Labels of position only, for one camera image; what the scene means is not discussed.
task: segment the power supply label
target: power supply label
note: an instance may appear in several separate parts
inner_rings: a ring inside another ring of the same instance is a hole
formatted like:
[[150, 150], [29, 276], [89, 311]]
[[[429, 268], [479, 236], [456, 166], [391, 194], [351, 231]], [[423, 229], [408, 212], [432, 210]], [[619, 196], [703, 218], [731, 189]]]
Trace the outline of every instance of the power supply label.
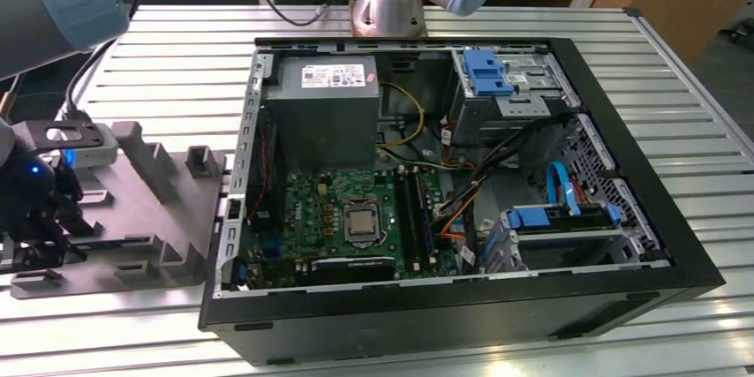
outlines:
[[365, 87], [364, 65], [307, 65], [301, 69], [303, 88]]

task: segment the green circuit board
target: green circuit board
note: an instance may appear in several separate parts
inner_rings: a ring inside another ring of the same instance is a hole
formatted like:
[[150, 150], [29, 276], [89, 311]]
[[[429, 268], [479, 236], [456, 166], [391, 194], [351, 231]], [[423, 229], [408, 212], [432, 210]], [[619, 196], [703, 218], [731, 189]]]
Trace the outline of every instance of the green circuit board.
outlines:
[[[437, 174], [421, 175], [425, 202], [443, 201]], [[369, 205], [377, 209], [380, 239], [373, 243], [347, 241], [345, 210]], [[403, 261], [400, 228], [393, 190], [393, 171], [333, 171], [289, 173], [287, 176], [285, 228], [280, 238], [280, 258], [267, 261], [265, 280], [269, 287], [293, 287], [291, 264], [336, 257], [392, 257], [396, 259], [393, 279], [455, 275], [452, 249], [437, 251], [437, 266], [413, 271]]]

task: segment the aluminum slotted table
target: aluminum slotted table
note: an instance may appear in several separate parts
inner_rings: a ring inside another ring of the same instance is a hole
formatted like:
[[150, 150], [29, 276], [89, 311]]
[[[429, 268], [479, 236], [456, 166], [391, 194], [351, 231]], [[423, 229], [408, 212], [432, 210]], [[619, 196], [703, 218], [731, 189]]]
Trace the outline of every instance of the aluminum slotted table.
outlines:
[[[293, 19], [313, 7], [284, 7]], [[622, 10], [427, 9], [435, 36], [568, 37], [727, 285], [599, 338], [304, 364], [292, 375], [747, 375], [754, 365], [754, 145], [640, 17]], [[232, 153], [256, 37], [348, 36], [347, 10], [292, 27], [267, 7], [144, 6], [81, 91], [92, 118], [137, 120], [168, 151]], [[0, 277], [0, 376], [229, 375], [252, 368], [196, 329], [201, 287], [16, 301]]]

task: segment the metal table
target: metal table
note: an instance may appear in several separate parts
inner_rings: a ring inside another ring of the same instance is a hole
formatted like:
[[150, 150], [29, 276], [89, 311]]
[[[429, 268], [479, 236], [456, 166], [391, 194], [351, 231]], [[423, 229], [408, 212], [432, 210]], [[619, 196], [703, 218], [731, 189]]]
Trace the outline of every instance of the metal table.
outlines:
[[[284, 7], [300, 19], [311, 7]], [[746, 375], [754, 365], [754, 149], [643, 19], [620, 10], [427, 9], [432, 35], [569, 37], [688, 218], [727, 285], [593, 339], [305, 364], [292, 374]], [[305, 29], [267, 7], [144, 6], [82, 104], [137, 119], [172, 151], [233, 151], [253, 41], [348, 35], [347, 11]], [[201, 288], [14, 301], [0, 280], [0, 375], [272, 373], [196, 330]]]

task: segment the motherboard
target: motherboard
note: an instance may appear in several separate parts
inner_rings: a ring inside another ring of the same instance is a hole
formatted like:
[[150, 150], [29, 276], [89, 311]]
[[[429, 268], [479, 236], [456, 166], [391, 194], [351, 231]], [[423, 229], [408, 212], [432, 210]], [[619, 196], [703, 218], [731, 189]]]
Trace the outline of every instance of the motherboard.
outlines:
[[433, 170], [291, 172], [285, 190], [281, 234], [256, 236], [268, 288], [457, 273], [452, 246], [431, 235]]

